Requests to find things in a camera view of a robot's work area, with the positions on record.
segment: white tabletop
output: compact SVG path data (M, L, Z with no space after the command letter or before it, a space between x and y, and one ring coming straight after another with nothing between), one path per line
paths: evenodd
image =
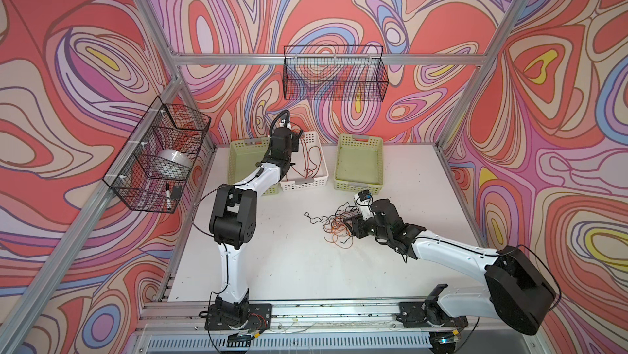
M325 240L321 224L303 216L333 214L353 194L334 189L336 147L323 147L326 186L263 196L257 228L245 250L250 299L345 299L428 295L440 283L475 286L466 275L442 265L409 259L373 237L355 239L350 249ZM227 180L228 148L219 148L205 192ZM453 240L477 242L445 172L430 145L384 146L384 188L406 223L424 226ZM214 195L199 206L195 223L208 231ZM219 291L220 256L214 240L192 227L169 301L208 301Z

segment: white plastic basket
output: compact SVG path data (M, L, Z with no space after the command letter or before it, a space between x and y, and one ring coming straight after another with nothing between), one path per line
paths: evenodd
M310 151L310 160L314 161L314 164L310 163L310 168L316 167L315 164L318 163L318 153L320 152L320 169L314 177L303 178L302 175L299 174L305 173L305 157L303 157L303 151L306 152L306 157L308 156L308 151ZM279 181L281 189L283 189L284 192L296 191L298 189L306 189L309 187L325 186L329 173L327 172L325 155L323 154L323 149L320 146L318 132L303 132L303 135L299 139L299 152L293 152L291 160L295 165L288 170L286 176Z

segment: robotic arm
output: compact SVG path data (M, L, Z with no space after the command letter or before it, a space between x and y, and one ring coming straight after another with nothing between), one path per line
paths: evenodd
M208 320L215 320L219 326L240 326L249 317L249 288L242 251L255 232L257 198L286 175L292 153L299 151L302 133L302 130L292 132L289 111L279 113L271 123L270 144L257 169L239 184L223 184L216 192L209 231L220 249L224 288L216 297L214 313L210 314L215 317Z
M536 334L556 293L521 250L475 247L404 223L388 199L373 201L367 190L356 194L354 201L360 214L351 217L347 227L357 238L372 235L402 256L445 265L479 283L477 287L438 285L414 321L437 326L461 316L500 318L520 333ZM407 312L399 320L411 325L412 317L403 313Z

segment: black wire basket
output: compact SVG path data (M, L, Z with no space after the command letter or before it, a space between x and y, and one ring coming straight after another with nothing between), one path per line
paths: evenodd
M388 73L381 45L286 45L286 100L384 101Z
M185 105L162 104L131 158L105 183L133 211L174 213L210 122Z

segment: colorful wallpaper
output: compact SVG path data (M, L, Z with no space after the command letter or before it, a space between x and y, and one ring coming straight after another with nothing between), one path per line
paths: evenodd
M132 0L0 0L0 323L168 81ZM119 352L184 197L174 215L112 202L20 353Z
M379 42L391 53L484 52L511 0L152 0L176 52L283 52Z
M217 144L261 137L281 110L303 130L316 130L322 142L340 133L380 136L393 142L434 142L474 67L390 66L383 102L286 101L282 66L192 65L182 68L201 111L213 118Z
M446 150L489 245L560 283L555 353L628 353L627 26L628 0L531 0Z

